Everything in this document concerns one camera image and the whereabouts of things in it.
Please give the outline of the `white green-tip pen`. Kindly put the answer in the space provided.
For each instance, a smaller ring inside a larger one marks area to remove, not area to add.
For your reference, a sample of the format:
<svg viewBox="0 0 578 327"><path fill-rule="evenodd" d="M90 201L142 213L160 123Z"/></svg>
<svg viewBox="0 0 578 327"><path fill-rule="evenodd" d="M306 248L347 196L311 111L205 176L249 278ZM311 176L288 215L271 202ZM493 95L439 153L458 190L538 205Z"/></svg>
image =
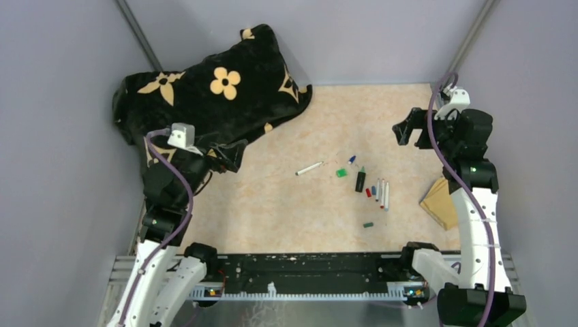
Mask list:
<svg viewBox="0 0 578 327"><path fill-rule="evenodd" d="M303 174L305 174L305 173L307 173L307 172L309 172L309 171L311 171L311 170L313 170L313 169L319 168L323 163L324 163L323 161L319 161L319 162L314 163L314 164L312 164L312 165L310 165L310 166L307 166L307 167L305 167L305 168L302 168L301 170L296 171L296 172L295 172L295 175L296 175L296 176L303 175Z"/></svg>

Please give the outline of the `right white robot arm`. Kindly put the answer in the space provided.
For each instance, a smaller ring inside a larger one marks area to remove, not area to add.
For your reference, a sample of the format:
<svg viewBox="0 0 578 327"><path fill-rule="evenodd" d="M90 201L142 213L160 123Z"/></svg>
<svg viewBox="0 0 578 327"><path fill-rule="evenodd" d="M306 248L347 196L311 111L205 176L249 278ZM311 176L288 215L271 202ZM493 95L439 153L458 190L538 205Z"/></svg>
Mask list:
<svg viewBox="0 0 578 327"><path fill-rule="evenodd" d="M509 326L526 312L527 302L514 293L501 254L498 175L485 156L492 116L465 109L437 119L432 110L413 108L393 132L405 145L416 129L421 131L416 146L434 150L442 162L457 213L461 259L453 268L433 245L412 243L404 248L400 273L409 281L426 280L446 326Z"/></svg>

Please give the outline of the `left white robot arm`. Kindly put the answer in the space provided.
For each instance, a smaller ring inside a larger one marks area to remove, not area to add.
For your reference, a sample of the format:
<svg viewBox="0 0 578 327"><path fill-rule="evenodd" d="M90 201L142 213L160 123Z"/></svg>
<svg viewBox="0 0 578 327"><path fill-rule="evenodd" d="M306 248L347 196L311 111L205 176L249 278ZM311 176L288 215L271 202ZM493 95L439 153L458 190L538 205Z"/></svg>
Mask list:
<svg viewBox="0 0 578 327"><path fill-rule="evenodd" d="M193 243L187 248L176 273L167 284L162 283L191 221L194 187L157 151L151 139L150 135L145 137L145 150L157 159L157 163L150 168L154 176L149 186L158 191L166 183L178 179L187 202L162 204L155 196L147 196L148 207L142 220L134 267L109 326L171 325L194 287L201 281L216 278L219 270L216 248Z"/></svg>

